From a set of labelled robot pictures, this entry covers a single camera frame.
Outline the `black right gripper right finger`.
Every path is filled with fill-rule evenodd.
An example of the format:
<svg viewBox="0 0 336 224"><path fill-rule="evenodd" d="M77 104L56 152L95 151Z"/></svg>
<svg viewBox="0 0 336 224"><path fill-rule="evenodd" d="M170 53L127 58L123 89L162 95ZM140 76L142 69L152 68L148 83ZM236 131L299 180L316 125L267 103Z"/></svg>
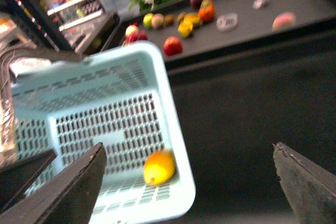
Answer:
<svg viewBox="0 0 336 224"><path fill-rule="evenodd" d="M299 223L335 223L335 175L282 142L274 145L273 159Z"/></svg>

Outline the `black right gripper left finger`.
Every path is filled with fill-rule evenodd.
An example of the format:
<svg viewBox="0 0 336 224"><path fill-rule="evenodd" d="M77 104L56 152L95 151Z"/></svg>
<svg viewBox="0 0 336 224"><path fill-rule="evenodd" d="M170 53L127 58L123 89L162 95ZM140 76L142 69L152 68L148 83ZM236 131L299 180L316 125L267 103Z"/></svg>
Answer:
<svg viewBox="0 0 336 224"><path fill-rule="evenodd" d="M1 223L88 223L107 155L96 144L41 188L1 214Z"/></svg>

